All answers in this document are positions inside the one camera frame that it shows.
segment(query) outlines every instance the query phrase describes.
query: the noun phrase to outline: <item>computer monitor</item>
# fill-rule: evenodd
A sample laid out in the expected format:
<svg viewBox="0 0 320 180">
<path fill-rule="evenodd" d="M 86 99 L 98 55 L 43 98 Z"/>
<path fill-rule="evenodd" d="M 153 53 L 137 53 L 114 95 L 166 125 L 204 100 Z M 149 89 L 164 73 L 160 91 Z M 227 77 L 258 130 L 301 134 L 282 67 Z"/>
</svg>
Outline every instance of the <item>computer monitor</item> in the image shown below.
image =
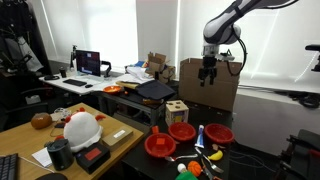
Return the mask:
<svg viewBox="0 0 320 180">
<path fill-rule="evenodd" d="M 77 71 L 93 76 L 101 76 L 100 53 L 76 50 Z"/>
</svg>

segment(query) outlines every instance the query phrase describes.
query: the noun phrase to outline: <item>office chair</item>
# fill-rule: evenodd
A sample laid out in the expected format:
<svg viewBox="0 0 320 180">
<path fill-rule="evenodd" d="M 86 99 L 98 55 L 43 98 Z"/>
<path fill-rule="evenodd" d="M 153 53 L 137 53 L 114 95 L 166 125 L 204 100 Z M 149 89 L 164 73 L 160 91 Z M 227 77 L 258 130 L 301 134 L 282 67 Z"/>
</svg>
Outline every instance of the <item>office chair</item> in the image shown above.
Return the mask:
<svg viewBox="0 0 320 180">
<path fill-rule="evenodd" d="M 51 87 L 39 87 L 20 92 L 17 85 L 0 73 L 0 132 L 30 122 L 35 113 L 48 112 L 61 107 L 61 103 L 39 102 L 27 104 L 25 97 L 48 93 Z"/>
</svg>

